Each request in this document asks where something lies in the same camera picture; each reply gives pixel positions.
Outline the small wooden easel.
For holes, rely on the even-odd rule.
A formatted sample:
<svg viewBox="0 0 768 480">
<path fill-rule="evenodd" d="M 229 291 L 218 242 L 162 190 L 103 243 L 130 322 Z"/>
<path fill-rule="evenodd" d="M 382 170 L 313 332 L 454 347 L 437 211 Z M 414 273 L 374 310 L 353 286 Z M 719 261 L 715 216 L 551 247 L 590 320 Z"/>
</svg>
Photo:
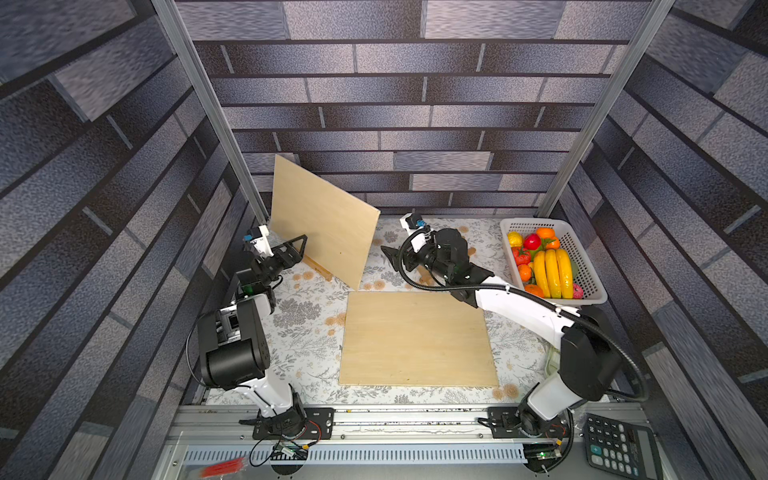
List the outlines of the small wooden easel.
<svg viewBox="0 0 768 480">
<path fill-rule="evenodd" d="M 420 284 L 427 285 L 427 286 L 435 286 L 436 285 L 436 282 L 434 281 L 433 275 L 424 266 L 418 265 L 416 271 L 418 272 L 418 274 L 420 276 L 420 279 L 419 279 L 419 283 Z"/>
<path fill-rule="evenodd" d="M 319 276 L 324 278 L 326 281 L 331 281 L 333 279 L 333 274 L 322 267 L 320 264 L 318 264 L 316 261 L 309 257 L 304 257 L 303 262 L 308 265 L 310 268 L 312 268 Z"/>
</svg>

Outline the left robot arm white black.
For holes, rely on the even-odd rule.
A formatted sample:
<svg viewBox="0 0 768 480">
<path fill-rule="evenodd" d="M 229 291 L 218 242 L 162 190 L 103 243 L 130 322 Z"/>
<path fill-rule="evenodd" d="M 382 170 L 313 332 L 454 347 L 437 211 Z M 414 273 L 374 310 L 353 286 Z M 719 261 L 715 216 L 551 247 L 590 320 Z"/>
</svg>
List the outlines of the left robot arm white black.
<svg viewBox="0 0 768 480">
<path fill-rule="evenodd" d="M 275 288 L 282 273 L 303 260 L 307 237 L 271 246 L 265 226 L 244 237 L 247 266 L 236 272 L 233 303 L 205 313 L 198 323 L 201 381 L 208 388 L 234 391 L 259 408 L 269 435 L 297 438 L 307 416 L 295 389 L 271 368 L 262 321 L 276 308 Z"/>
</svg>

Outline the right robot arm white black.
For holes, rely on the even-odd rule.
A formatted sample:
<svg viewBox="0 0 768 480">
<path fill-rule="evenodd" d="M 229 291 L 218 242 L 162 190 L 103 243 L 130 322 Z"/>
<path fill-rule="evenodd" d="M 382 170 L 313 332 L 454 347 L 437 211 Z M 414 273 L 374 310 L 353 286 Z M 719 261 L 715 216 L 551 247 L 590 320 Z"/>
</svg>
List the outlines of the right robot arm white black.
<svg viewBox="0 0 768 480">
<path fill-rule="evenodd" d="M 530 330 L 560 352 L 559 369 L 530 390 L 517 407 L 515 425 L 537 437 L 564 410 L 597 401 L 609 390 L 623 357 L 584 311 L 566 309 L 516 288 L 472 263 L 456 229 L 413 230 L 401 246 L 381 248 L 411 286 L 448 292 L 460 302 L 500 315 Z"/>
</svg>

